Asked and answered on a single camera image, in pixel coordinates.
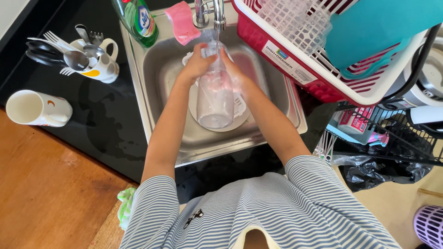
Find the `stainless steel sink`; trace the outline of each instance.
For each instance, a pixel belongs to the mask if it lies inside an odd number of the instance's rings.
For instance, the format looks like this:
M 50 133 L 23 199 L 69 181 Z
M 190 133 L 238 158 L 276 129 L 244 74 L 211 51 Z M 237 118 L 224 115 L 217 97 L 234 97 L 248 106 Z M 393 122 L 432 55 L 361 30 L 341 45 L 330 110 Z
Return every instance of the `stainless steel sink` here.
M 217 35 L 211 23 L 213 16 L 210 15 L 211 21 L 206 28 L 201 29 L 202 35 L 182 46 L 176 41 L 172 25 L 164 10 L 153 11 L 152 14 L 159 28 L 159 36 L 150 48 L 141 46 L 129 35 L 124 26 L 120 25 L 148 141 L 163 111 L 175 78 L 183 68 L 183 57 L 193 50 L 195 44 L 208 42 Z M 237 13 L 229 1 L 225 2 L 225 17 L 227 28 L 220 34 L 220 41 L 227 46 L 234 62 L 237 62 L 269 99 L 286 114 L 299 133 L 306 132 L 306 121 L 294 86 L 237 36 Z M 214 132 L 200 126 L 188 109 L 176 167 L 264 143 L 266 140 L 252 115 L 237 129 Z

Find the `dish drainer label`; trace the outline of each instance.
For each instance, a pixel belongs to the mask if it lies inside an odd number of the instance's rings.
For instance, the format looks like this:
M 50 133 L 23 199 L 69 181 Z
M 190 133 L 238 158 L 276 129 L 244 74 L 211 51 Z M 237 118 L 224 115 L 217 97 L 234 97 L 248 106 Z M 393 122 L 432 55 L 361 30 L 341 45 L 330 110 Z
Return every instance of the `dish drainer label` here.
M 311 83 L 317 79 L 313 74 L 298 64 L 294 59 L 289 57 L 271 41 L 266 43 L 261 52 L 268 56 L 273 62 L 279 65 L 285 72 L 290 74 L 302 85 Z

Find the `black countertop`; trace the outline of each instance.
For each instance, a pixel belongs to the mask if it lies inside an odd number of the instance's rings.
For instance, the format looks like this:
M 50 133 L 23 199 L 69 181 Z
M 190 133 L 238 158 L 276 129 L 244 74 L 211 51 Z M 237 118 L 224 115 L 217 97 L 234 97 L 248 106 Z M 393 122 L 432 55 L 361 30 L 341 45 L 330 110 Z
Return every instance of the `black countertop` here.
M 151 10 L 167 8 L 178 1 L 149 1 Z M 78 39 L 74 26 L 103 32 L 119 45 L 120 75 L 105 84 L 79 74 L 64 76 L 61 68 L 38 64 L 26 56 L 26 37 L 41 37 L 52 31 L 70 42 Z M 0 51 L 0 105 L 20 89 L 31 89 L 68 100 L 74 111 L 64 127 L 43 127 L 61 140 L 139 182 L 147 148 L 131 73 L 124 50 L 118 17 L 110 0 L 40 0 L 17 32 Z M 302 139 L 313 151 L 336 104 L 322 104 L 302 89 L 300 99 L 308 132 Z M 269 145 L 261 145 L 175 170 L 180 203 L 214 191 L 237 179 L 283 172 Z

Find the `blue and white striped shirt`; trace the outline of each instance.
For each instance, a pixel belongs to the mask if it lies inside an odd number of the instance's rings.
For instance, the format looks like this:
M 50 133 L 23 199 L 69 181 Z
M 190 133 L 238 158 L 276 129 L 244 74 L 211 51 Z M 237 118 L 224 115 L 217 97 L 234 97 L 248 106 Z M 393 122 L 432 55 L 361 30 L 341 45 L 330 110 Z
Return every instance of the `blue and white striped shirt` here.
M 243 248 L 251 227 L 272 248 L 400 248 L 329 163 L 297 156 L 285 171 L 227 184 L 181 213 L 174 180 L 152 177 L 134 195 L 120 248 Z

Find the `white ceramic cup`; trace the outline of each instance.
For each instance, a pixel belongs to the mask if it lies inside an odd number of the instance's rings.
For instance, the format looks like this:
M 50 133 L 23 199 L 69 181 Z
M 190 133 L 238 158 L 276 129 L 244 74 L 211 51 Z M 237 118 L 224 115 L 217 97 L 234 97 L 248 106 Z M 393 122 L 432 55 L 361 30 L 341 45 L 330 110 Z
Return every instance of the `white ceramic cup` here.
M 86 45 L 85 41 L 82 39 L 75 40 L 70 44 L 81 51 L 84 51 L 83 46 Z M 92 79 L 99 80 L 103 83 L 114 82 L 120 72 L 120 67 L 115 62 L 118 55 L 117 43 L 110 38 L 106 38 L 103 40 L 102 44 L 99 47 L 101 47 L 106 52 L 106 48 L 109 44 L 112 44 L 114 46 L 112 55 L 105 53 L 98 58 L 98 61 L 95 58 L 90 59 L 89 63 L 92 66 L 92 69 L 86 69 L 77 73 L 85 75 L 86 77 Z
M 72 107 L 64 98 L 21 90 L 9 97 L 6 113 L 21 125 L 61 127 L 71 118 Z

